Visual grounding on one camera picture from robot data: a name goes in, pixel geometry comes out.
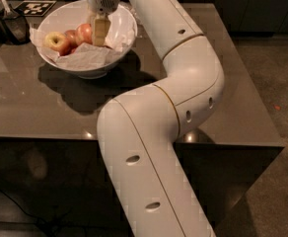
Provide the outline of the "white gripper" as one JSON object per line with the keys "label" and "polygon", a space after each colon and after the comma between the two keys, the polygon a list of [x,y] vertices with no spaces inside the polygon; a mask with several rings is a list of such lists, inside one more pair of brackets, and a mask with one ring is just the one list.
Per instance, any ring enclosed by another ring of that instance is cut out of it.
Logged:
{"label": "white gripper", "polygon": [[120,0],[87,0],[89,10],[94,15],[97,14],[92,23],[93,45],[104,45],[110,28],[110,20],[108,15],[116,11],[119,1]]}

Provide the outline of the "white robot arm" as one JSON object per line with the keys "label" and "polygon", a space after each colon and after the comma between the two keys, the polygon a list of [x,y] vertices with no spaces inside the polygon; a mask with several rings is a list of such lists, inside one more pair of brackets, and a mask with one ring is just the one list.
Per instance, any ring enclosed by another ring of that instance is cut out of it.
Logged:
{"label": "white robot arm", "polygon": [[[96,14],[112,13],[119,2],[87,1]],[[129,1],[167,76],[102,108],[97,135],[108,174],[135,237],[216,237],[173,143],[214,113],[223,68],[177,0]]]}

